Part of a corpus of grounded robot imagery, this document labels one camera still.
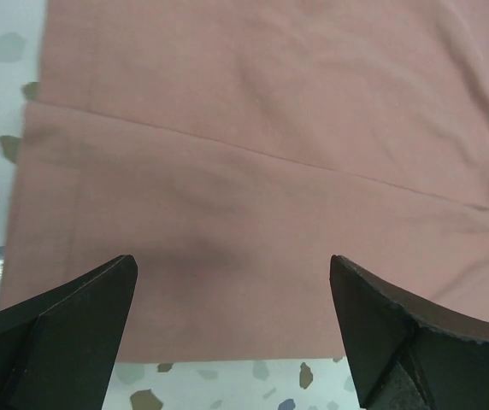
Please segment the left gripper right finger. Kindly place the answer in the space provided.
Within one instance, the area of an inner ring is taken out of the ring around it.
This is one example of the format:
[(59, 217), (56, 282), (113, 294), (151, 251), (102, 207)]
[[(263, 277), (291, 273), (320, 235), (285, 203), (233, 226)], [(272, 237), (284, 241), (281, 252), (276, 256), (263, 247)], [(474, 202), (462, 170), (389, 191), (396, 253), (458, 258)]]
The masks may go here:
[(362, 409), (489, 409), (489, 322), (340, 255), (331, 259), (330, 286)]

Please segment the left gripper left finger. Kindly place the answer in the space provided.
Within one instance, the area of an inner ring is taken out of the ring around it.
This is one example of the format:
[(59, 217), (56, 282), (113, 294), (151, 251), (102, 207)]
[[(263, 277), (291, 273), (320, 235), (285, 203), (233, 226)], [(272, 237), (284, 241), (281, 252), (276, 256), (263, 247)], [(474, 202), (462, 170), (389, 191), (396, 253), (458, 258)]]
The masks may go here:
[(121, 255), (0, 311), (0, 409), (103, 406), (138, 266)]

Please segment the pink t shirt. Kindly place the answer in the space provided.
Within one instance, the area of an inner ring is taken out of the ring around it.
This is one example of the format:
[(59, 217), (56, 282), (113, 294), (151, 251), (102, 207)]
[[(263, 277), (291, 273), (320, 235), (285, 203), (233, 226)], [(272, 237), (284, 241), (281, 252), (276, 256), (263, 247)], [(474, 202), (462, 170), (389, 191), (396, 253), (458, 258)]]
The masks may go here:
[(0, 307), (138, 263), (119, 358), (343, 352), (329, 261), (489, 320), (489, 1), (51, 1)]

